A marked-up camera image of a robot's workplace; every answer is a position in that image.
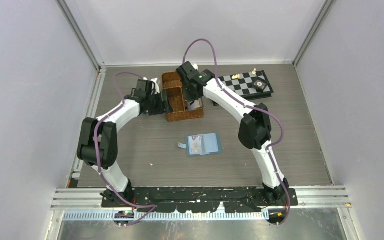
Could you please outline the brown wicker basket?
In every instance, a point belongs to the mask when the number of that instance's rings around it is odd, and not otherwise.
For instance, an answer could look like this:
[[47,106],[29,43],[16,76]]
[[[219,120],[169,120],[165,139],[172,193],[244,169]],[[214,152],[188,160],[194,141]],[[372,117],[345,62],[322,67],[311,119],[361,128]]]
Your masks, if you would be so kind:
[[161,75],[162,89],[166,91],[168,103],[172,110],[166,113],[168,122],[184,121],[204,117],[204,107],[189,110],[183,95],[183,85],[176,72],[165,72]]

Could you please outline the white portrait credit card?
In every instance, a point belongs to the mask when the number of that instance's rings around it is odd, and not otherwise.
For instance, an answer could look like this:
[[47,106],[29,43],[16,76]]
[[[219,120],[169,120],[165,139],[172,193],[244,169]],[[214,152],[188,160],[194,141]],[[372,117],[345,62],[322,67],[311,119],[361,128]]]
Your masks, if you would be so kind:
[[191,155],[200,155],[203,152],[202,136],[201,135],[188,136],[188,149]]

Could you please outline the blue card holder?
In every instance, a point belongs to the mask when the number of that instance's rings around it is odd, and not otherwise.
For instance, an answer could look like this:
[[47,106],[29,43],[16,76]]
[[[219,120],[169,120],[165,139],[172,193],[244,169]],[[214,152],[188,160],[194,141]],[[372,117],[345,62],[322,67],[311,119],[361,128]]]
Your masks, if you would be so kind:
[[222,152],[221,139],[219,133],[205,133],[205,134],[195,134],[201,135],[202,138],[202,153],[191,155],[189,153],[189,144],[188,144],[188,135],[185,137],[185,143],[178,142],[177,147],[180,149],[186,150],[186,154],[188,157],[196,157],[196,156],[205,156],[205,155],[213,155],[220,154]]

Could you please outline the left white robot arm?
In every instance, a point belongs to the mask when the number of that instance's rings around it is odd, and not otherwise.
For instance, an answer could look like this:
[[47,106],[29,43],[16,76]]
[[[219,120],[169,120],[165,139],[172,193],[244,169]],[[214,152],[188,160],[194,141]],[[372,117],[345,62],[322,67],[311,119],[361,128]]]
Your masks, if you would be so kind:
[[117,162],[118,132],[142,114],[161,115],[170,109],[168,94],[161,89],[160,80],[143,78],[115,108],[97,118],[83,120],[76,154],[105,182],[103,197],[121,207],[128,207],[134,199],[132,182]]

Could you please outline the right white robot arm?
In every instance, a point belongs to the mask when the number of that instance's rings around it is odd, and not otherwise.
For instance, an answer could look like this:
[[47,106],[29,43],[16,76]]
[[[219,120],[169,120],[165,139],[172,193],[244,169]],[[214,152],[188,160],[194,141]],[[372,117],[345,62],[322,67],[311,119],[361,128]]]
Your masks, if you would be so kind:
[[189,101],[208,98],[221,106],[239,123],[238,139],[251,150],[262,175],[265,198],[271,205],[279,205],[289,196],[289,185],[274,155],[271,120],[277,118],[266,105],[256,105],[221,83],[209,70],[199,71],[189,61],[176,69],[183,87],[183,96]]

